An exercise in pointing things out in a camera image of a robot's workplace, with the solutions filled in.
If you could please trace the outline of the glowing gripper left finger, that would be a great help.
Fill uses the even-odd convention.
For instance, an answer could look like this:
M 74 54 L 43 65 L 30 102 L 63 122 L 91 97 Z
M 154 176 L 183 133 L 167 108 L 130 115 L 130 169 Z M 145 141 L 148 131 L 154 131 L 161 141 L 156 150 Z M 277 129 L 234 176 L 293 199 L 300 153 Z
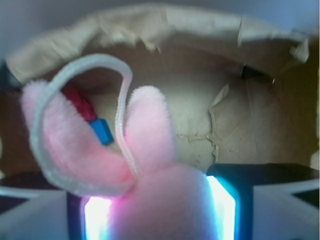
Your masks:
M 106 240 L 111 202 L 58 189 L 39 172 L 0 180 L 2 240 Z

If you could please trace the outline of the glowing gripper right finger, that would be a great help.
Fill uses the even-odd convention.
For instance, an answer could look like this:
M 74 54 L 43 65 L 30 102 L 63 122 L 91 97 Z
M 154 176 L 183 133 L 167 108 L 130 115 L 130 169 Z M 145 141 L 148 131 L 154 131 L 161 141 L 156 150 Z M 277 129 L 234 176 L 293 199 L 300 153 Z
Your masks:
M 207 170 L 221 240 L 317 240 L 320 172 L 295 163 Z

